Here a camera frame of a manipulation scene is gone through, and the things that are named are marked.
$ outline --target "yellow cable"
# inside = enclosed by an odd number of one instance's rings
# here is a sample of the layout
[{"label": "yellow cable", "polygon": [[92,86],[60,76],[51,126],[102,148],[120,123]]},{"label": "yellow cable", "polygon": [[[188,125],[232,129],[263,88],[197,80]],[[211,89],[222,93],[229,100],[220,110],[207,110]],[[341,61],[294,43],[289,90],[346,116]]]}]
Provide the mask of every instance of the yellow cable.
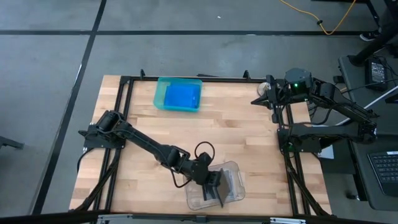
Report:
[{"label": "yellow cable", "polygon": [[[282,2],[282,3],[284,3],[284,4],[287,5],[287,6],[291,7],[292,9],[298,11],[298,12],[306,13],[306,14],[308,14],[308,15],[313,16],[314,18],[316,18],[317,21],[320,21],[320,19],[319,19],[316,15],[312,14],[311,12],[307,12],[307,11],[303,11],[303,10],[297,9],[296,7],[290,5],[289,3],[285,2],[284,0],[279,0],[279,1]],[[332,35],[332,34],[337,30],[337,28],[338,28],[338,27],[341,25],[341,23],[344,21],[344,19],[346,18],[346,16],[347,16],[348,13],[350,12],[350,10],[353,8],[355,2],[356,2],[356,0],[353,0],[353,3],[351,3],[351,5],[349,6],[349,8],[348,8],[346,14],[343,16],[343,18],[340,20],[340,22],[337,24],[337,26],[336,26],[330,33],[328,33],[328,32],[325,30],[325,28],[323,28],[322,23],[319,24],[319,26],[322,28],[323,32],[324,32],[326,35]]]}]

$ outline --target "wood grain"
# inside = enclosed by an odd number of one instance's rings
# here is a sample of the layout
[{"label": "wood grain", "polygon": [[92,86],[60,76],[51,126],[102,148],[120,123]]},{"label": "wood grain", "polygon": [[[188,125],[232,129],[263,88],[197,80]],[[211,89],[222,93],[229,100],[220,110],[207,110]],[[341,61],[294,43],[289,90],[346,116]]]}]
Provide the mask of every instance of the wood grain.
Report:
[{"label": "wood grain", "polygon": [[[99,91],[93,122],[114,106],[120,76],[106,75]],[[127,143],[121,155],[111,210],[125,213],[173,213],[212,215],[291,215],[284,159],[276,138],[271,111],[250,105],[257,98],[257,84],[203,83],[198,113],[162,111],[152,101],[156,82],[134,82],[127,121],[162,144],[173,144],[191,153],[201,141],[216,149],[213,164],[235,161],[246,190],[243,200],[224,208],[190,210],[184,189],[175,188],[170,172],[152,154]],[[308,121],[305,103],[292,105],[295,122]],[[204,151],[210,147],[203,145]],[[82,203],[98,181],[103,149],[95,149],[81,162],[70,208]],[[305,181],[320,205],[330,212],[319,161],[301,154]],[[296,190],[301,207],[299,190]]]}]

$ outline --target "black table leg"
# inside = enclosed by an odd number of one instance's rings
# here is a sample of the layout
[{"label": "black table leg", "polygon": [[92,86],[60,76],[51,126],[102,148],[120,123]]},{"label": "black table leg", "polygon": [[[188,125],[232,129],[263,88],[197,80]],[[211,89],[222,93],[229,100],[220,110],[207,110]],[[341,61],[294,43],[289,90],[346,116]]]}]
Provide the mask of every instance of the black table leg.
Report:
[{"label": "black table leg", "polygon": [[379,37],[372,41],[365,49],[360,51],[357,55],[348,56],[350,62],[355,66],[362,66],[363,62],[369,58],[375,51],[381,49],[393,37],[398,34],[398,23],[394,23],[388,29],[383,30]]},{"label": "black table leg", "polygon": [[11,147],[14,147],[16,149],[22,149],[24,147],[24,144],[0,136],[0,147],[1,146],[11,146]]}]

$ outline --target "wooden table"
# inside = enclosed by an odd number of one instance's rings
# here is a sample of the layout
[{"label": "wooden table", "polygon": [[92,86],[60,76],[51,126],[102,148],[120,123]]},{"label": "wooden table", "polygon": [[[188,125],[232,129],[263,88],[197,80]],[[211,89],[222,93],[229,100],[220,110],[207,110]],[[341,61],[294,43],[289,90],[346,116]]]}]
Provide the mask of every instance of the wooden table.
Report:
[{"label": "wooden table", "polygon": [[[93,122],[112,110],[120,76],[105,75],[99,91]],[[284,158],[279,152],[271,111],[250,105],[257,98],[255,83],[203,83],[198,113],[162,111],[152,101],[157,82],[135,81],[127,121],[162,144],[191,152],[201,141],[216,149],[213,164],[235,161],[241,171],[246,196],[243,200],[201,210],[190,210],[185,190],[177,189],[170,171],[145,150],[128,142],[121,154],[112,202],[112,212],[207,215],[291,216]],[[305,103],[292,105],[295,122],[309,121]],[[208,146],[203,150],[211,153]],[[79,206],[98,182],[104,149],[94,149],[81,162],[70,208]],[[305,183],[317,202],[330,211],[322,169],[309,153],[301,153]],[[182,176],[177,182],[182,183]],[[101,206],[104,207],[107,186]],[[296,186],[299,210],[302,203]]]}]

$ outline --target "clear plastic container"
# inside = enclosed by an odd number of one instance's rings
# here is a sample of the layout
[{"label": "clear plastic container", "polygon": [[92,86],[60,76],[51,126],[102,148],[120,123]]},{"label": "clear plastic container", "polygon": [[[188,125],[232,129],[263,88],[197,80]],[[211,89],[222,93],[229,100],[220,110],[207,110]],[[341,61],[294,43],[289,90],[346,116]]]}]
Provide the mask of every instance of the clear plastic container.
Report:
[{"label": "clear plastic container", "polygon": [[[223,170],[227,176],[229,189],[231,190],[224,203],[235,202],[242,200],[246,194],[243,186],[243,181],[239,172],[237,163],[233,161],[226,162],[215,166],[209,166],[209,170]],[[215,205],[220,206],[220,201],[209,194],[204,194],[201,185],[197,185],[191,181],[185,186],[185,193],[187,195],[188,207],[192,210],[211,207]]]},{"label": "clear plastic container", "polygon": [[154,105],[160,110],[197,112],[200,107],[201,86],[201,80],[160,77]]}]

